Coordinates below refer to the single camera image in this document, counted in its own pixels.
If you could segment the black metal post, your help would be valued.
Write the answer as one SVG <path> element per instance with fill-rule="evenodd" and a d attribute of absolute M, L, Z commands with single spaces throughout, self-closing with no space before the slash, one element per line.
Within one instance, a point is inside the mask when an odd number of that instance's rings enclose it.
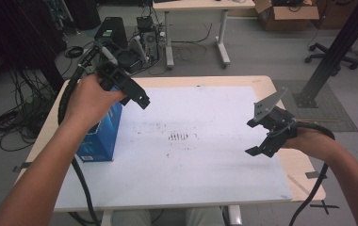
<path fill-rule="evenodd" d="M 321 59 L 311 78 L 300 93 L 294 93 L 293 98 L 298 107 L 317 107 L 315 98 L 332 76 L 335 68 L 347 54 L 351 46 L 358 40 L 358 5 L 349 16 L 345 25 L 339 31 L 328 52 Z"/>

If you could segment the white desk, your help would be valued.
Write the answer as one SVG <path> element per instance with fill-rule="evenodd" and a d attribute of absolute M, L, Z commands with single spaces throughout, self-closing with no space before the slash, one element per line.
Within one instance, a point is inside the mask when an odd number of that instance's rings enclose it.
<path fill-rule="evenodd" d="M 153 0 L 153 9 L 164 13 L 167 68 L 171 70 L 174 67 L 170 32 L 170 26 L 174 20 L 183 20 L 186 23 L 191 22 L 193 19 L 204 19 L 207 23 L 220 23 L 220 32 L 216 36 L 216 45 L 221 56 L 222 66 L 227 67 L 231 64 L 231 60 L 224 45 L 224 34 L 229 11 L 254 7 L 253 0 Z"/>

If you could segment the blue cardboard box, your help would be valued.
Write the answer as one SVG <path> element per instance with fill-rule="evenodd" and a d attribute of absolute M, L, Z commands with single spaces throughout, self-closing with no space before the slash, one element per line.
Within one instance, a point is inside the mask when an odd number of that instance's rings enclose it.
<path fill-rule="evenodd" d="M 117 102 L 83 135 L 76 151 L 76 155 L 83 162 L 112 160 L 121 113 L 122 105 Z"/>

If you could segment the dark floor mat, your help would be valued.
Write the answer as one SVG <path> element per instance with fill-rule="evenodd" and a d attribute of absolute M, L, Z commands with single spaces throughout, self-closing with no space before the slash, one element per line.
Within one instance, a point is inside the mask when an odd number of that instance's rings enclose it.
<path fill-rule="evenodd" d="M 273 80 L 276 89 L 288 88 L 282 98 L 286 110 L 298 121 L 319 124 L 332 132 L 358 132 L 358 128 L 328 85 L 324 85 L 315 98 L 317 107 L 298 107 L 293 94 L 300 93 L 306 83 L 306 80 Z"/>

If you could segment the person's right hand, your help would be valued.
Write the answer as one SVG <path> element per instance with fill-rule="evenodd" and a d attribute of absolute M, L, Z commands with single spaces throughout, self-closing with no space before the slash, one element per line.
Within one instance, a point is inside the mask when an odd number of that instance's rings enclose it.
<path fill-rule="evenodd" d="M 296 137 L 285 142 L 284 148 L 299 150 L 326 163 L 344 151 L 335 140 L 318 130 L 308 128 L 299 129 Z"/>

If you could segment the person's left hand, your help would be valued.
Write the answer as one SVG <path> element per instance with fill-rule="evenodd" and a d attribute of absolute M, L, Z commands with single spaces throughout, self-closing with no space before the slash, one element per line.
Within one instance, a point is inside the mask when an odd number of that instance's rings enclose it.
<path fill-rule="evenodd" d="M 74 87 L 63 123 L 75 131 L 87 133 L 99 122 L 110 107 L 125 97 L 119 90 L 105 91 L 97 74 L 81 79 Z"/>

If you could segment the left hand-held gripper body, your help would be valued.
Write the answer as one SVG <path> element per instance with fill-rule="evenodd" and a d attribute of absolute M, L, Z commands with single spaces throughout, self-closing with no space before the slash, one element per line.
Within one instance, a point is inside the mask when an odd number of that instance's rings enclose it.
<path fill-rule="evenodd" d="M 100 83 L 102 89 L 111 90 L 116 88 L 128 94 L 130 76 L 119 67 L 118 59 L 113 56 L 112 52 L 100 43 L 95 42 L 81 57 L 81 71 L 83 72 L 90 67 L 97 56 L 105 58 L 95 68 L 96 73 L 102 78 Z"/>

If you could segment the black case with green label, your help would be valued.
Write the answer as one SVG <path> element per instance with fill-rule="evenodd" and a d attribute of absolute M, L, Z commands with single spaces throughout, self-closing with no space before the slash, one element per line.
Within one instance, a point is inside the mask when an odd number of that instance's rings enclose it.
<path fill-rule="evenodd" d="M 112 41 L 121 48 L 127 48 L 128 43 L 122 17 L 106 17 L 94 39 L 96 41 Z"/>

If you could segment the black curtain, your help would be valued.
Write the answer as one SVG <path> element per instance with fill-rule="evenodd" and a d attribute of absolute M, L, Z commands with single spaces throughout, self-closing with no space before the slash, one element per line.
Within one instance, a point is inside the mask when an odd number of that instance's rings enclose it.
<path fill-rule="evenodd" d="M 43 0 L 0 0 L 0 52 L 18 72 L 40 70 L 59 92 L 64 81 L 55 60 L 66 48 Z"/>

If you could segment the black tape cross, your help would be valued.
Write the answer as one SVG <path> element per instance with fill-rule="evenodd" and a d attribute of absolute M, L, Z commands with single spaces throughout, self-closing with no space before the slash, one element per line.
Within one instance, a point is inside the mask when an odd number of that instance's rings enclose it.
<path fill-rule="evenodd" d="M 313 203 L 310 204 L 311 208 L 322 208 L 326 215 L 330 214 L 331 209 L 339 209 L 339 206 L 327 204 L 324 200 L 322 200 L 320 203 Z"/>

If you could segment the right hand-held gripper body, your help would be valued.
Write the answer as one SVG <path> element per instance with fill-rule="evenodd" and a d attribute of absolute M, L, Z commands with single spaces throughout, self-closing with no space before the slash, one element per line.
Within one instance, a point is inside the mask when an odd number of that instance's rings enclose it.
<path fill-rule="evenodd" d="M 286 93 L 287 88 L 280 88 L 275 93 L 255 103 L 253 116 L 262 119 L 260 125 L 268 129 L 267 137 L 278 138 L 282 146 L 288 139 L 297 135 L 295 116 L 277 106 Z"/>

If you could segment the open cardboard box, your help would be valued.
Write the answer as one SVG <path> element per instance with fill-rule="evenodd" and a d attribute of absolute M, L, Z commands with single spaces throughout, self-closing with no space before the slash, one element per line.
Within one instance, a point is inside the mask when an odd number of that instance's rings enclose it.
<path fill-rule="evenodd" d="M 253 0 L 257 20 L 266 31 L 302 31 L 319 18 L 312 0 Z"/>

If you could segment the black tape strip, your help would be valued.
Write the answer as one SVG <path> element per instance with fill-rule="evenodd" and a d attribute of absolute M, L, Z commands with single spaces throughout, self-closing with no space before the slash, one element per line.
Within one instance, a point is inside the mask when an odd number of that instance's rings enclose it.
<path fill-rule="evenodd" d="M 24 162 L 20 166 L 15 166 L 13 172 L 20 173 L 21 170 L 27 169 L 31 165 L 31 162 Z"/>
<path fill-rule="evenodd" d="M 318 171 L 310 171 L 310 172 L 305 172 L 305 175 L 308 179 L 313 179 L 313 178 L 318 178 L 320 176 L 320 172 Z M 326 174 L 323 174 L 323 179 L 326 179 L 327 176 Z"/>

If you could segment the grey computer tower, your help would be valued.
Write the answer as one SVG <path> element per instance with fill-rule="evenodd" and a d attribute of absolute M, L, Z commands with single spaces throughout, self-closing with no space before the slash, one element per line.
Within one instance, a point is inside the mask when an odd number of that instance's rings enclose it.
<path fill-rule="evenodd" d="M 159 60 L 157 29 L 151 16 L 137 17 L 140 42 L 151 64 Z"/>

